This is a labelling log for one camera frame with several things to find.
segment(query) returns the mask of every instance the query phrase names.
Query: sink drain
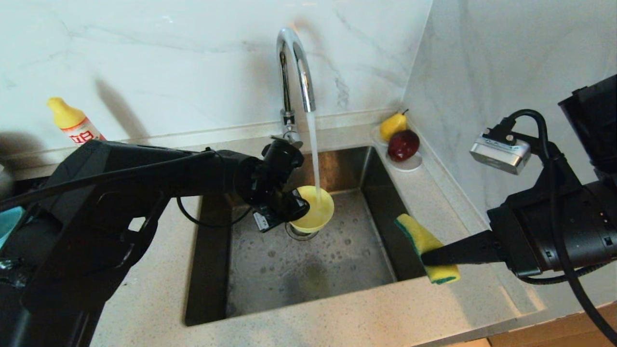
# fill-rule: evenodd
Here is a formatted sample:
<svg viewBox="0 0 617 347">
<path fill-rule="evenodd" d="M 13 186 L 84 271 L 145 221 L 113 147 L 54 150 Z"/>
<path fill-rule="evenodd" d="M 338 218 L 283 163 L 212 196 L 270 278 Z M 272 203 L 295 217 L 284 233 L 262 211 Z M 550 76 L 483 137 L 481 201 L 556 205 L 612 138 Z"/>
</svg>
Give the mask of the sink drain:
<svg viewBox="0 0 617 347">
<path fill-rule="evenodd" d="M 319 233 L 319 231 L 314 233 L 299 232 L 289 223 L 285 223 L 285 231 L 287 232 L 287 235 L 289 235 L 289 237 L 297 241 L 308 241 L 313 237 L 317 236 L 317 234 Z"/>
</svg>

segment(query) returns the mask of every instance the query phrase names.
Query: dish soap bottle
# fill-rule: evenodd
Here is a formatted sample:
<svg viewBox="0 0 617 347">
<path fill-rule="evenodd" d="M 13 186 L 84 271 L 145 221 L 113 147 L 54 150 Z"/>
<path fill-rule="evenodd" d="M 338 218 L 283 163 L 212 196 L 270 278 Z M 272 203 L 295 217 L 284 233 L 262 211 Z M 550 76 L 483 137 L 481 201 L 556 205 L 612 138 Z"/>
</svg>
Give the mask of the dish soap bottle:
<svg viewBox="0 0 617 347">
<path fill-rule="evenodd" d="M 82 110 L 70 107 L 62 98 L 49 98 L 47 106 L 54 113 L 56 126 L 77 146 L 81 146 L 89 140 L 105 139 Z"/>
</svg>

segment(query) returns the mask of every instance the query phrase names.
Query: yellow bottle cap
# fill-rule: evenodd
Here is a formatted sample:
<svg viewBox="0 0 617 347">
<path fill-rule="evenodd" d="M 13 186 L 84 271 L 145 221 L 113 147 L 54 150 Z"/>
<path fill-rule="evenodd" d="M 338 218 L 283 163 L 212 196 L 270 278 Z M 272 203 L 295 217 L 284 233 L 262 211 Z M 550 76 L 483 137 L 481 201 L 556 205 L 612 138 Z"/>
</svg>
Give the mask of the yellow bottle cap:
<svg viewBox="0 0 617 347">
<path fill-rule="evenodd" d="M 70 107 L 62 98 L 49 98 L 47 106 L 53 111 L 54 123 L 60 129 L 72 128 L 86 118 L 82 110 Z"/>
</svg>

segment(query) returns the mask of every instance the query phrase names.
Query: yellow bowl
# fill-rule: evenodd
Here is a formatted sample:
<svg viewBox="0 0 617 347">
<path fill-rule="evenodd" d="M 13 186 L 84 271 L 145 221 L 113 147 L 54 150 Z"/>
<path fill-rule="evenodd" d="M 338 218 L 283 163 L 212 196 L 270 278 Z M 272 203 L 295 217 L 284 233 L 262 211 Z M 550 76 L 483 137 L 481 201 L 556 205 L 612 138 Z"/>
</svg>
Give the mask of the yellow bowl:
<svg viewBox="0 0 617 347">
<path fill-rule="evenodd" d="M 300 196 L 310 204 L 308 213 L 298 220 L 290 222 L 293 227 L 302 233 L 316 233 L 320 231 L 334 214 L 334 201 L 327 191 L 321 189 L 321 205 L 317 206 L 317 192 L 315 186 L 298 187 Z"/>
</svg>

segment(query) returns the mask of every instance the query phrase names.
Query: yellow sponge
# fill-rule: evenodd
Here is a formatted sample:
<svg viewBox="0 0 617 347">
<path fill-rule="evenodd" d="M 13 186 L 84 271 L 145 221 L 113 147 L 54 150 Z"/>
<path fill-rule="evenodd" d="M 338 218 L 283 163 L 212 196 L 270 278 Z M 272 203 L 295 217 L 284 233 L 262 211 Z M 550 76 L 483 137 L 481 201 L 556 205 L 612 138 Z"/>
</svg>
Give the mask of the yellow sponge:
<svg viewBox="0 0 617 347">
<path fill-rule="evenodd" d="M 443 247 L 433 234 L 425 229 L 413 217 L 402 214 L 396 218 L 396 225 L 405 233 L 407 238 L 412 242 L 413 250 L 421 256 L 422 254 L 432 251 L 436 248 Z M 449 282 L 456 282 L 461 278 L 460 272 L 456 265 L 439 265 L 439 266 L 424 266 L 426 275 L 431 283 L 438 285 Z"/>
</svg>

